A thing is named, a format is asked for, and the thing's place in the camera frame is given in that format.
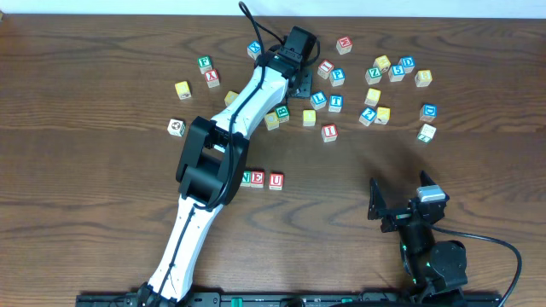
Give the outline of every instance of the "white backdrop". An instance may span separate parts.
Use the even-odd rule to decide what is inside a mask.
[[[0,0],[7,14],[241,14],[238,0]],[[246,0],[255,15],[546,18],[546,0]]]

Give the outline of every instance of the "cube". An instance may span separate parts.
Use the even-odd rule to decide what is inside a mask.
[[[237,99],[237,96],[239,94],[235,93],[234,91],[229,91],[228,92],[228,95],[225,96],[224,98],[224,101],[225,101],[225,106],[226,107],[229,107],[230,104],[233,103],[233,101],[235,101],[235,99]]]
[[[206,85],[208,85],[209,89],[220,85],[220,79],[218,78],[218,72],[216,69],[205,72],[205,78]]]
[[[334,70],[334,64],[330,63],[328,60],[322,61],[321,65],[318,66],[318,75],[323,79],[330,77],[330,73]]]
[[[389,58],[386,57],[386,55],[382,55],[375,59],[374,61],[374,67],[379,68],[381,73],[387,72],[389,68],[391,67],[391,62],[389,61]]]
[[[186,125],[182,120],[171,119],[167,126],[167,131],[173,136],[183,136],[186,130]]]
[[[368,85],[376,84],[381,80],[381,70],[379,70],[377,67],[370,68],[366,71],[366,75],[364,77],[366,78]]]
[[[391,80],[391,82],[402,81],[404,75],[404,68],[401,65],[392,65],[389,70],[389,80]]]
[[[251,171],[250,173],[250,186],[252,188],[264,187],[265,173],[262,171]]]
[[[258,59],[258,55],[261,54],[261,47],[259,46],[258,41],[251,42],[247,47],[247,53],[248,55],[253,58],[255,61]]]
[[[284,175],[282,174],[270,174],[270,189],[282,190],[282,184],[284,183]]]
[[[199,64],[199,69],[201,70],[201,74],[212,70],[211,57],[208,55],[197,58],[197,64]]]
[[[271,112],[264,116],[265,125],[267,130],[273,130],[279,128],[279,118],[276,116],[275,112]]]
[[[322,91],[319,91],[313,95],[311,95],[311,106],[315,109],[322,109],[323,107],[326,107],[326,96]]]
[[[180,100],[191,98],[191,92],[189,91],[188,81],[183,81],[174,84],[174,88],[177,89],[178,98]]]
[[[436,133],[436,128],[429,124],[424,124],[417,135],[417,139],[423,142],[430,142],[434,137],[434,133]]]
[[[337,68],[330,73],[330,83],[332,86],[339,86],[345,82],[345,73],[343,69]]]
[[[338,138],[338,130],[335,125],[325,125],[322,128],[322,140],[324,142],[335,141]]]
[[[337,44],[335,45],[335,48],[338,50],[340,55],[344,55],[346,53],[351,52],[352,48],[352,41],[349,37],[344,37],[338,39]]]
[[[342,107],[343,107],[343,96],[331,95],[328,111],[339,113],[341,112]]]
[[[388,107],[378,107],[377,116],[375,117],[374,123],[386,125],[391,118],[391,109]]]
[[[413,69],[415,68],[415,61],[413,61],[413,57],[411,56],[403,57],[398,64],[402,65],[405,73],[413,72]]]
[[[371,123],[374,122],[375,116],[377,116],[377,112],[374,111],[374,109],[371,107],[366,107],[366,109],[364,109],[364,112],[360,114],[360,119],[358,121],[368,127]]]
[[[415,85],[417,85],[417,87],[428,86],[432,81],[433,75],[430,73],[429,70],[419,71],[415,75]]]
[[[317,112],[315,110],[304,110],[304,127],[314,126],[317,121]]]
[[[434,119],[436,119],[436,113],[437,108],[434,105],[431,104],[425,104],[421,108],[421,114],[419,114],[419,119],[425,122],[432,122]]]
[[[276,107],[275,113],[279,118],[279,123],[286,123],[290,120],[290,111],[287,106]]]
[[[250,171],[245,171],[242,173],[241,186],[250,187]]]
[[[381,91],[369,88],[368,94],[366,95],[366,100],[364,101],[365,104],[375,107],[377,106],[377,102],[379,102],[379,98],[381,97]]]

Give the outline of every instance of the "wooden block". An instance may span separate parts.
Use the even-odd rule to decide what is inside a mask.
[[[389,58],[386,57],[386,55],[382,55],[378,57],[377,59],[375,59],[374,67],[379,68],[381,73],[385,73],[391,67],[391,62],[389,61]]]
[[[197,64],[199,64],[199,69],[201,70],[201,74],[212,70],[211,57],[208,55],[198,58]]]
[[[415,61],[413,61],[412,56],[405,56],[398,62],[399,65],[402,65],[405,73],[413,72],[415,68]]]
[[[265,173],[262,171],[251,171],[250,173],[250,186],[252,188],[264,187]]]
[[[325,125],[322,128],[322,140],[324,142],[335,141],[338,138],[338,130],[335,125]]]
[[[317,121],[317,112],[315,110],[304,110],[304,127],[314,126]]]
[[[379,98],[381,97],[381,91],[369,88],[368,94],[366,95],[366,100],[364,101],[365,104],[375,107],[377,106],[377,102],[379,102]]]
[[[370,68],[366,71],[366,75],[364,77],[366,78],[368,85],[376,84],[381,80],[381,70],[379,70],[377,67]]]
[[[344,37],[338,39],[338,43],[335,45],[335,48],[338,50],[340,55],[351,52],[352,41],[349,37]]]
[[[341,112],[342,107],[343,107],[343,96],[331,95],[328,111],[339,113]]]
[[[321,65],[318,66],[318,75],[323,79],[330,77],[330,73],[334,70],[334,64],[330,63],[328,60],[322,61]]]
[[[279,118],[279,123],[286,123],[290,120],[290,110],[288,110],[287,106],[276,107],[275,113]]]
[[[178,98],[180,100],[191,98],[191,92],[189,91],[188,81],[183,81],[177,84],[174,84],[175,89],[177,89]]]
[[[377,116],[375,117],[374,123],[386,125],[391,118],[391,109],[388,107],[378,107]]]
[[[282,174],[270,174],[270,189],[282,190],[282,185],[284,184],[284,175]]]
[[[258,41],[251,42],[247,47],[248,55],[253,58],[255,61],[258,59],[258,55],[261,55],[261,48]]]
[[[235,93],[234,91],[229,91],[228,92],[228,95],[225,96],[224,98],[224,101],[225,101],[225,106],[226,107],[229,107],[230,104],[233,103],[233,101],[235,101],[235,99],[237,99],[237,96],[239,94]]]
[[[250,187],[250,171],[245,171],[242,173],[241,186]]]
[[[428,86],[432,81],[433,75],[430,73],[429,70],[419,71],[415,75],[415,85],[417,85],[417,87]]]
[[[429,124],[424,124],[417,135],[417,139],[423,142],[430,142],[434,137],[434,133],[436,133],[436,128]]]
[[[337,68],[330,73],[330,83],[332,86],[339,86],[345,82],[345,73],[343,69]]]
[[[218,78],[218,72],[216,69],[212,69],[211,71],[205,72],[205,78],[206,78],[206,85],[208,85],[209,88],[213,88],[215,86],[220,85],[220,79]]]
[[[182,120],[171,119],[167,126],[167,131],[173,136],[183,136],[186,130],[186,125]]]
[[[279,118],[276,116],[275,112],[271,112],[264,116],[265,125],[267,130],[273,130],[279,128]]]
[[[437,114],[437,108],[434,105],[431,104],[425,104],[421,108],[421,113],[419,114],[419,119],[425,122],[432,122],[434,119],[436,119]]]
[[[366,107],[366,109],[364,109],[364,112],[360,114],[360,119],[358,121],[368,127],[371,123],[374,122],[375,116],[377,116],[377,112],[374,111],[374,109],[371,107]]]
[[[319,91],[313,95],[311,95],[311,106],[315,109],[322,109],[323,107],[326,107],[326,96],[322,91]]]
[[[401,65],[392,65],[391,69],[389,69],[389,80],[391,82],[402,81],[404,75],[404,68]]]

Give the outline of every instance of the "tabletop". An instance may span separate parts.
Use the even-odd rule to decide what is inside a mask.
[[[546,301],[546,21],[258,17],[273,32],[315,33],[320,60],[346,72],[333,88],[313,68],[313,91],[343,95],[341,113],[289,102],[290,120],[250,141],[247,167],[285,175],[282,191],[240,188],[215,220],[194,284],[225,292],[358,292],[409,277],[398,234],[367,220],[369,179],[389,206],[415,196],[425,170],[451,201],[438,226],[507,240],[524,267],[508,306]],[[352,51],[339,55],[337,38]],[[274,38],[263,33],[270,46]],[[255,39],[243,17],[5,15],[0,23],[0,305],[73,306],[81,292],[125,292],[159,264],[177,214],[175,170],[190,125],[225,108],[253,72]],[[209,89],[197,58],[209,55]],[[411,55],[433,82],[384,76],[387,125],[358,122],[374,59]],[[174,84],[189,81],[180,101]],[[416,140],[423,103],[438,130]],[[325,143],[321,127],[336,124]],[[467,248],[466,290],[504,293],[514,254],[482,241]]]

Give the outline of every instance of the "green block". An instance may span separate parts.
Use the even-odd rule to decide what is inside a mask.
[[[368,70],[368,74],[370,78],[379,78],[381,77],[381,70],[379,70],[377,67],[370,68]]]
[[[241,186],[250,187],[250,171],[245,171],[242,174]]]
[[[280,106],[275,108],[276,116],[279,118],[279,123],[288,122],[290,119],[290,111],[287,106]]]
[[[199,68],[210,66],[212,64],[211,57],[208,55],[202,56],[197,59],[197,63],[199,64]]]
[[[242,298],[232,298],[231,307],[242,307]]]

